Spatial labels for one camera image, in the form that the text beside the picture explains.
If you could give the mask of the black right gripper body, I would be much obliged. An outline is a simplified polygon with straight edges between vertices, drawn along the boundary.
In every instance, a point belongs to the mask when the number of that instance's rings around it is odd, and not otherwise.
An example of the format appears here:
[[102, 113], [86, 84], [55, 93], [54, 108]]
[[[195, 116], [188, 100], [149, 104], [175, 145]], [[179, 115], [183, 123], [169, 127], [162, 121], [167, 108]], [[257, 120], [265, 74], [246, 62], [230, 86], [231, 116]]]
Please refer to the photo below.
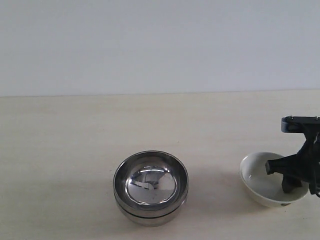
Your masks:
[[297, 152], [302, 181], [309, 184], [311, 195], [320, 197], [320, 139], [319, 134], [305, 134], [305, 142]]

